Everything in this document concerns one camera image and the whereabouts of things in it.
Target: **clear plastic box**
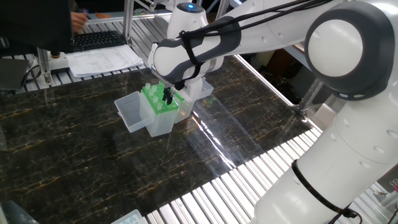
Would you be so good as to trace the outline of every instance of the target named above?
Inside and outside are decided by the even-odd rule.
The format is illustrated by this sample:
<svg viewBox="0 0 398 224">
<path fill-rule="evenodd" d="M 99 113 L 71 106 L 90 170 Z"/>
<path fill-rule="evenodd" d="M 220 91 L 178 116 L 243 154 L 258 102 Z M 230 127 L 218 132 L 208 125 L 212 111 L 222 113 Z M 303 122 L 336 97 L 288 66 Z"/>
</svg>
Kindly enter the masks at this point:
<svg viewBox="0 0 398 224">
<path fill-rule="evenodd" d="M 174 105 L 166 106 L 160 99 L 163 89 L 162 83 L 154 86 L 146 84 L 141 92 L 136 91 L 114 102 L 130 133 L 146 127 L 151 137 L 167 134 L 172 131 L 175 123 L 190 116 L 195 102 L 176 95 Z M 200 98 L 210 96 L 212 91 L 213 87 L 203 79 Z"/>
<path fill-rule="evenodd" d="M 141 99 L 140 93 L 135 91 L 130 95 L 115 100 L 114 104 L 119 110 L 119 115 L 122 117 L 124 124 L 130 133 L 137 131 L 147 125 L 154 122 L 153 117 L 145 117 L 144 119 L 140 115 L 141 111 Z"/>
<path fill-rule="evenodd" d="M 112 224 L 148 224 L 147 220 L 141 216 L 138 210 L 134 210 L 120 219 L 112 222 Z"/>
<path fill-rule="evenodd" d="M 159 113 L 151 106 L 146 95 L 138 91 L 114 103 L 130 133 L 146 127 L 151 137 L 171 132 L 178 113 L 178 109 Z"/>
</svg>

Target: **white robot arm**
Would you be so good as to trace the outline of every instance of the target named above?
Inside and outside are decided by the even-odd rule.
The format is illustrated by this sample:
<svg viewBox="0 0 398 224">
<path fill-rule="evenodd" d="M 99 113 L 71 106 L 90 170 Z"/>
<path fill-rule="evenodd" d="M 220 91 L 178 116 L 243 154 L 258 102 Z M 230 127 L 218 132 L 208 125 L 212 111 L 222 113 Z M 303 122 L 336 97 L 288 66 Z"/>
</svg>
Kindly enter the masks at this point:
<svg viewBox="0 0 398 224">
<path fill-rule="evenodd" d="M 274 50 L 305 40 L 312 72 L 337 97 L 348 100 L 333 125 L 258 201 L 251 224 L 319 224 L 338 213 L 355 216 L 344 208 L 398 163 L 397 1 L 328 1 L 237 31 L 277 15 L 278 9 L 211 31 L 221 35 L 192 36 L 188 45 L 176 38 L 177 30 L 201 30 L 290 2 L 300 3 L 284 10 L 310 1 L 249 0 L 209 26 L 200 19 L 203 11 L 181 6 L 170 21 L 174 26 L 174 19 L 184 18 L 178 29 L 169 28 L 174 39 L 154 44 L 149 58 L 162 79 L 172 84 L 183 81 L 178 92 L 195 101 L 201 77 L 217 69 L 222 56 Z M 192 53 L 203 62 L 196 71 Z"/>
</svg>

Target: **paper document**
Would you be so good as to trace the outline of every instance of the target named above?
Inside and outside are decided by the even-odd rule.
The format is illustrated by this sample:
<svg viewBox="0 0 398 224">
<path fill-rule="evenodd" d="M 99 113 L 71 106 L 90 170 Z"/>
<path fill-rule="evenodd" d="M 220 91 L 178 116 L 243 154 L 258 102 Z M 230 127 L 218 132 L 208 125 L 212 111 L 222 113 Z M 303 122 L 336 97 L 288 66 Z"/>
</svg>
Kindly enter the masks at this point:
<svg viewBox="0 0 398 224">
<path fill-rule="evenodd" d="M 70 70 L 77 78 L 143 64 L 128 45 L 67 54 L 67 59 Z"/>
</svg>

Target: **person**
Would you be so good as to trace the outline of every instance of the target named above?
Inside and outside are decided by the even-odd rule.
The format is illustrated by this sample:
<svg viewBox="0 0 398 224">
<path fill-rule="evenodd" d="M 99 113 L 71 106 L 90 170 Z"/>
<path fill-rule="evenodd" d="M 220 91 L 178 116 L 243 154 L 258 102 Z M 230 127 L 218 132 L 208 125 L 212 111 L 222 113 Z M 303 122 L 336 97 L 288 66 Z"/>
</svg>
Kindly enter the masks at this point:
<svg viewBox="0 0 398 224">
<path fill-rule="evenodd" d="M 77 7 L 75 0 L 70 0 L 70 10 L 72 19 L 72 31 L 73 33 L 79 33 L 83 30 L 84 25 L 88 21 L 87 13 L 81 13 Z"/>
</svg>

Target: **marble table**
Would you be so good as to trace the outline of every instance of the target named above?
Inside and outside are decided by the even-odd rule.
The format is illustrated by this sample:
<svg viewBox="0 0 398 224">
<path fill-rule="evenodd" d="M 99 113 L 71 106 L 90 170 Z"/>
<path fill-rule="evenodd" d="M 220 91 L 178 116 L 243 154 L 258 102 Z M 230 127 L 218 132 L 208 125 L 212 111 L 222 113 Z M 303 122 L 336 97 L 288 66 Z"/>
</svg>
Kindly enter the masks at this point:
<svg viewBox="0 0 398 224">
<path fill-rule="evenodd" d="M 149 69 L 0 96 L 0 202 L 39 223 L 143 215 L 308 130 L 235 57 L 170 134 L 129 133 L 114 100 L 157 83 Z"/>
</svg>

